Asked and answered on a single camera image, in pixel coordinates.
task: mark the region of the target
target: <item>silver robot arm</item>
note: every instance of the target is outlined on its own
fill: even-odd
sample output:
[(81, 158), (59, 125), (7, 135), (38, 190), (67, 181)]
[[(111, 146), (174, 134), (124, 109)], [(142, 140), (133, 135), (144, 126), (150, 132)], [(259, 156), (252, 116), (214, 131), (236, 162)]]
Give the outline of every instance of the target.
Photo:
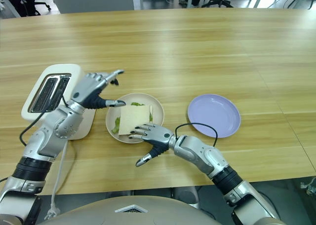
[(117, 70), (110, 74), (87, 74), (74, 88), (67, 105), (48, 113), (29, 139), (16, 169), (0, 192), (0, 224), (34, 224), (40, 211), (40, 193), (50, 166), (82, 122), (85, 108), (124, 106), (120, 100), (102, 99), (108, 84), (118, 85)]
[(131, 138), (140, 138), (153, 145), (152, 150), (137, 161), (137, 167), (171, 148), (175, 155), (205, 173), (223, 193), (226, 202), (235, 206), (232, 218), (236, 225), (284, 224), (274, 208), (231, 168), (217, 148), (194, 136), (176, 138), (170, 130), (151, 123), (137, 126), (131, 133)]

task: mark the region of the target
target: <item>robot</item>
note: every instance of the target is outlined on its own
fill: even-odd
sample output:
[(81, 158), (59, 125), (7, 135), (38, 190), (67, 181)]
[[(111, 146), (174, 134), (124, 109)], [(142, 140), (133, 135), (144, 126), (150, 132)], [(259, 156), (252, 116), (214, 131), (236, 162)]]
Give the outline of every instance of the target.
[[(44, 185), (51, 164), (63, 150), (82, 121), (85, 108), (124, 106), (119, 100), (105, 100), (99, 94), (110, 83), (118, 85), (117, 75), (87, 74), (74, 88), (66, 105), (50, 112), (42, 126), (30, 137), (14, 173), (0, 193), (0, 225), (33, 225), (40, 212), (37, 196)], [(174, 154), (195, 164), (223, 193), (236, 225), (285, 225), (274, 208), (231, 168), (221, 152), (194, 136), (175, 134), (152, 123), (137, 126), (131, 138), (153, 145), (136, 166), (148, 163), (171, 149)], [(219, 225), (217, 221), (186, 203), (155, 196), (124, 196), (101, 200), (59, 215), (43, 224), (182, 224)]]

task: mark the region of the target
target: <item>lavender plate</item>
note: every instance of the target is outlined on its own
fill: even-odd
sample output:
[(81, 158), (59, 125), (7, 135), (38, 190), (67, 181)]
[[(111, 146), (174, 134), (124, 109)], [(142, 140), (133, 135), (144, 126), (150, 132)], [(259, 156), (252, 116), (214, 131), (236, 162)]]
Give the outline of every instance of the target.
[[(215, 94), (204, 94), (194, 98), (188, 108), (191, 123), (202, 123), (216, 129), (218, 137), (228, 137), (240, 127), (240, 114), (228, 99)], [(202, 125), (193, 125), (202, 134), (215, 137), (215, 132)]]

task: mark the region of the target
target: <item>wooden table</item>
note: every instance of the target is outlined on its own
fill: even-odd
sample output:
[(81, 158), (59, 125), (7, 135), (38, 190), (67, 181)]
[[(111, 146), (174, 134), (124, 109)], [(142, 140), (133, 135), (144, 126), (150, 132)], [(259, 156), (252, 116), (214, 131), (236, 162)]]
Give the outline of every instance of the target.
[[(56, 63), (76, 63), (86, 72), (125, 69), (120, 86), (102, 97), (151, 94), (163, 104), (170, 129), (187, 122), (197, 95), (222, 95), (236, 104), (242, 123), (217, 146), (244, 179), (316, 174), (314, 11), (99, 12), (7, 19), (0, 27), (0, 178), (12, 174), (24, 149), (18, 139), (28, 124), (20, 116), (23, 103), (41, 72)], [(211, 184), (172, 151), (136, 168), (149, 144), (116, 141), (105, 128), (106, 113), (98, 110), (89, 135), (71, 142), (59, 193)], [(191, 127), (181, 133), (213, 143)], [(44, 194), (57, 171), (55, 163)]]

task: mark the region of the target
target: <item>bread slice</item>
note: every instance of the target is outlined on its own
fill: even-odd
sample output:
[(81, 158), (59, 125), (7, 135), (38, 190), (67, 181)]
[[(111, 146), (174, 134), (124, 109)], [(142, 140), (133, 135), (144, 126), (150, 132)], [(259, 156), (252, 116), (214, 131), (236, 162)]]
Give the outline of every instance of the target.
[(129, 135), (137, 125), (148, 123), (150, 113), (153, 115), (151, 105), (126, 105), (121, 107), (118, 135)]

